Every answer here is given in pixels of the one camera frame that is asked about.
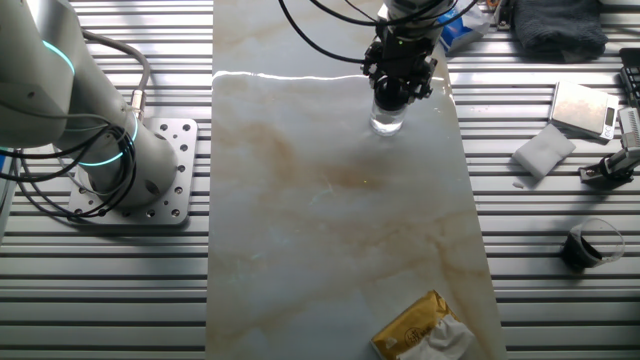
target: aluminum extrusion table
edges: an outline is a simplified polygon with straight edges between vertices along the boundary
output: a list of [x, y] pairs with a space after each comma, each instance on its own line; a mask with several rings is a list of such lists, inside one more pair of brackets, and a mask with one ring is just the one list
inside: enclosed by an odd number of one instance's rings
[[[367, 10], [379, 0], [360, 1]], [[640, 358], [640, 182], [609, 194], [580, 185], [577, 168], [619, 149], [577, 149], [533, 190], [509, 163], [545, 125], [559, 79], [623, 99], [617, 50], [640, 47], [636, 0], [607, 0], [607, 52], [587, 64], [523, 56], [492, 30], [449, 60], [485, 249], [511, 359]], [[0, 359], [203, 359], [209, 211], [213, 4], [207, 0], [74, 1], [83, 26], [149, 57], [147, 116], [199, 123], [191, 222], [182, 230], [78, 232], [40, 214], [20, 193], [0, 247]], [[135, 60], [89, 48], [127, 97]], [[56, 163], [42, 161], [39, 171]], [[71, 183], [42, 185], [60, 202]], [[563, 234], [589, 216], [614, 223], [627, 253], [577, 279], [557, 257]]]

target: marble slab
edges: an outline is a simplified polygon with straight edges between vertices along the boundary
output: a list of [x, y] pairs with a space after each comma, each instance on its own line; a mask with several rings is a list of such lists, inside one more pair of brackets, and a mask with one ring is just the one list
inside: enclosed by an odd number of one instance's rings
[[[362, 56], [372, 29], [302, 3], [310, 35]], [[277, 1], [217, 1], [214, 23], [207, 358], [374, 360], [369, 339], [435, 289], [477, 336], [464, 359], [506, 359], [442, 52], [432, 97], [382, 138], [368, 80]]]

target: black cloth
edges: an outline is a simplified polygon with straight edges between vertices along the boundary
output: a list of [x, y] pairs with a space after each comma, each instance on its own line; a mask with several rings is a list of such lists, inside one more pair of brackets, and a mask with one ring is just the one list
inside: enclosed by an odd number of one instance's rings
[[560, 53], [567, 61], [597, 58], [609, 39], [598, 0], [516, 0], [513, 22], [525, 49]]

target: yellow package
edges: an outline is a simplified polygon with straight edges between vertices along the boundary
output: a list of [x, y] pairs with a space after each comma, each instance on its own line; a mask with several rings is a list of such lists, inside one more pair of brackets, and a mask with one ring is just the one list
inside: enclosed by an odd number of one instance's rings
[[376, 334], [371, 344], [382, 359], [396, 360], [398, 355], [418, 345], [447, 315], [460, 321], [440, 294], [432, 290]]

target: metal mounting plate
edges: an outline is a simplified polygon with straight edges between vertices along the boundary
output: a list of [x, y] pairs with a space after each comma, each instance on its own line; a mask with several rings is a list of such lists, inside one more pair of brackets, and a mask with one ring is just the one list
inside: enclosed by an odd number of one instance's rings
[[[177, 171], [176, 178], [167, 193], [157, 201], [136, 209], [114, 209], [105, 216], [92, 218], [93, 224], [100, 225], [169, 225], [176, 226], [184, 223], [189, 213], [189, 197], [191, 194], [191, 180], [193, 179], [193, 164], [198, 141], [198, 124], [192, 119], [145, 119], [145, 126], [152, 132], [165, 137], [178, 157], [178, 166], [184, 166], [184, 171]], [[187, 145], [187, 150], [180, 149]], [[76, 179], [86, 173], [78, 168]], [[82, 192], [74, 188], [69, 199], [69, 210], [90, 210], [102, 200], [91, 193]]]

